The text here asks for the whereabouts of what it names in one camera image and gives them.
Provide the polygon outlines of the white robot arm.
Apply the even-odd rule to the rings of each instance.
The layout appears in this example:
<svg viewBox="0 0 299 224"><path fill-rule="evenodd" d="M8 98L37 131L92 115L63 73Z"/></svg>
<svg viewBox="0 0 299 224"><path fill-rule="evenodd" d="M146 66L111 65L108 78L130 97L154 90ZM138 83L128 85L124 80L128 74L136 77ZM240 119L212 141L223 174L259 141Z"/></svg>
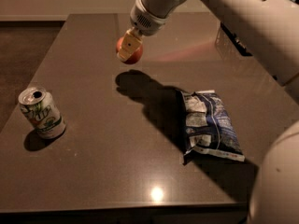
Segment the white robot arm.
<svg viewBox="0 0 299 224"><path fill-rule="evenodd" d="M136 0L132 27L117 45L127 62L186 0ZM293 100L299 97L299 6L291 0L200 0L246 46ZM247 224L299 223L299 121L267 151L249 202Z"/></svg>

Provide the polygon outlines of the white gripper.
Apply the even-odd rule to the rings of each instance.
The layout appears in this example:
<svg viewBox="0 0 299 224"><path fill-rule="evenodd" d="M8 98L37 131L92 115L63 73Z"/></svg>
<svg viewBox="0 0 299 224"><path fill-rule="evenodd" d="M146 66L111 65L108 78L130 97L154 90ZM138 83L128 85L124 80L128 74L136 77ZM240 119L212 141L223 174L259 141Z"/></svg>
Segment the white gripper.
<svg viewBox="0 0 299 224"><path fill-rule="evenodd" d="M130 13L134 28L128 29L123 37L117 57L121 62L128 60L132 54L143 46L143 37L155 35L166 23L176 7L186 0L135 0Z"/></svg>

